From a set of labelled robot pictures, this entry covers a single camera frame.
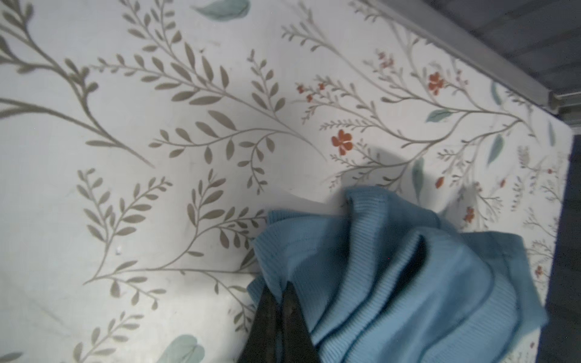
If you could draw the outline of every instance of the blue knit fabric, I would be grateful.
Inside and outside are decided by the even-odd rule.
[[[293,282],[323,363],[497,362],[546,323],[519,236],[457,233],[381,188],[346,194],[349,215],[275,210],[254,241],[252,299]]]

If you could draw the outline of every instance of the fabric fold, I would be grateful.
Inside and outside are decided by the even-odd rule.
[[[346,197],[341,217],[272,211],[254,241],[250,295],[292,281],[322,362],[495,362],[546,322],[519,236],[457,233],[381,188]]]

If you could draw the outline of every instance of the dark floor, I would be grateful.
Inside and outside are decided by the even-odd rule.
[[[581,362],[581,135],[570,160],[537,363]]]

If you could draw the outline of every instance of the teal leaf print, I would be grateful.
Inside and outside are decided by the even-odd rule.
[[[204,359],[204,348],[191,335],[180,335],[163,351],[157,363],[200,363]]]
[[[194,10],[214,21],[229,21],[245,17],[250,11],[250,0],[218,0]]]
[[[441,110],[434,110],[432,112],[430,112],[430,114],[428,115],[428,118],[426,118],[426,122],[440,122],[443,119],[445,119],[446,117],[450,117],[452,115],[452,112],[446,110],[446,109],[441,109]]]
[[[551,146],[555,146],[555,129],[553,129],[553,124],[550,121],[548,123],[548,141]]]
[[[492,143],[492,148],[490,149],[490,154],[488,154],[488,163],[487,166],[490,165],[491,162],[495,161],[496,158],[500,155],[504,147],[504,138],[500,135],[496,135],[494,142]]]
[[[496,103],[497,105],[501,105],[502,100],[500,99],[500,96],[498,95],[498,90],[496,90],[496,82],[492,81],[492,84],[490,85],[490,93],[492,94],[492,99],[494,100],[494,103]]]
[[[421,157],[415,161],[414,166],[411,168],[411,182],[414,185],[415,197],[418,199],[419,194],[424,186],[424,158]]]

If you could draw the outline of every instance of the floral pattern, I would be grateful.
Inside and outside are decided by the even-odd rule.
[[[351,142],[351,134],[345,134],[343,130],[339,130],[337,136],[331,138],[333,146],[339,148],[339,154],[344,156],[349,150],[353,149]]]
[[[279,189],[521,234],[545,298],[570,130],[368,1],[0,8],[0,361],[234,360]]]
[[[442,88],[444,88],[444,79],[440,77],[440,73],[430,74],[428,89],[432,91],[434,96],[437,96]]]

